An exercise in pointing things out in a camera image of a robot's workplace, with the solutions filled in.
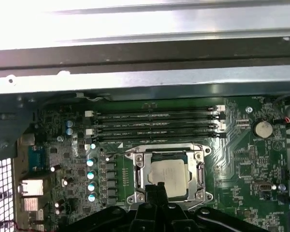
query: chip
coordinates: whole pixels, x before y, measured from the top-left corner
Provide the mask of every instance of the chip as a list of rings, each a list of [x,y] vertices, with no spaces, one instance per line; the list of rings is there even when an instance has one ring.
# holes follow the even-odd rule
[[[53,153],[53,154],[57,153],[57,148],[55,147],[50,148],[50,153]]]
[[[151,163],[151,173],[148,175],[149,182],[158,184],[164,182],[168,197],[185,196],[187,182],[185,164],[182,159],[169,159]]]
[[[83,212],[85,214],[89,214],[89,213],[91,213],[91,208],[90,207],[83,207]]]
[[[65,153],[63,153],[63,157],[66,158],[66,159],[70,158],[70,154],[69,154],[69,152],[65,152]]]
[[[107,170],[114,170],[115,169],[115,163],[108,162],[108,163],[106,163],[105,167],[106,167]]]
[[[77,173],[79,176],[85,176],[85,174],[86,174],[84,169],[78,169]]]
[[[116,172],[115,171],[107,171],[106,178],[115,178]]]

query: mounting screw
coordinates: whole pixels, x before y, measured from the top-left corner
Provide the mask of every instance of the mounting screw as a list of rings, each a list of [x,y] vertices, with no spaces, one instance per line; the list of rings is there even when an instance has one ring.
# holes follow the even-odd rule
[[[136,157],[136,161],[138,161],[138,162],[143,161],[143,157],[142,157],[142,156],[137,156],[137,157]]]
[[[3,142],[0,144],[0,149],[5,149],[9,146],[9,143],[8,142]]]
[[[203,193],[198,192],[198,193],[197,193],[197,198],[198,198],[198,199],[202,199],[202,198],[203,198]]]
[[[209,211],[207,209],[201,209],[201,214],[209,214]]]
[[[252,111],[253,111],[253,109],[252,109],[250,106],[247,106],[247,107],[246,107],[246,113],[247,113],[247,114],[252,113]]]
[[[169,204],[168,204],[168,207],[169,207],[170,209],[175,209],[175,208],[176,208],[176,204],[174,204],[174,203],[169,203]]]
[[[58,142],[63,142],[63,137],[62,137],[62,136],[58,136],[58,137],[57,137],[57,141],[58,141]]]
[[[137,198],[140,200],[140,201],[143,201],[144,200],[144,196],[142,194],[138,195]]]

